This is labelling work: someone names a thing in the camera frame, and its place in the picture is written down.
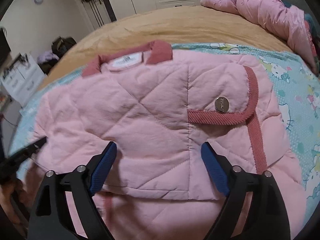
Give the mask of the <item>pink crumpled duvet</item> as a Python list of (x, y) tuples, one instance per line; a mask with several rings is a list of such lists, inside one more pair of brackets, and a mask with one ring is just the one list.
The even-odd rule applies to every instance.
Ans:
[(204, 7), (240, 15), (287, 42), (319, 76), (319, 36), (314, 20), (283, 0), (201, 0)]

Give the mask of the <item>tan bed sheet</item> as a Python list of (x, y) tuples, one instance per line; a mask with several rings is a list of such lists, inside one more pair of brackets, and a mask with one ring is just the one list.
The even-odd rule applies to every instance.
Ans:
[(79, 41), (55, 65), (39, 89), (90, 62), (153, 40), (168, 43), (232, 43), (262, 50), (291, 51), (288, 45), (241, 16), (202, 6), (159, 9), (108, 23)]

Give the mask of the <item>black bag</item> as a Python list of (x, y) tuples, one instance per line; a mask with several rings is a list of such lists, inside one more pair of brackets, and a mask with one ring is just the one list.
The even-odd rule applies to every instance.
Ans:
[(52, 52), (59, 58), (63, 57), (68, 50), (76, 45), (76, 40), (72, 37), (58, 37), (52, 42)]

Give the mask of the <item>white drawer chest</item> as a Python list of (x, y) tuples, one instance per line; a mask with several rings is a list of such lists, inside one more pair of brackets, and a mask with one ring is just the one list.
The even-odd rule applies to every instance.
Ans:
[(1, 74), (5, 91), (24, 107), (46, 75), (30, 54), (19, 54)]

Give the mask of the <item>purple clothes pile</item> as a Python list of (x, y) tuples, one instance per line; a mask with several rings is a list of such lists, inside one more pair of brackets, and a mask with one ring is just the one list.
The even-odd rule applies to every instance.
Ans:
[(37, 64), (44, 64), (52, 60), (57, 62), (59, 57), (52, 50), (48, 50), (37, 57)]

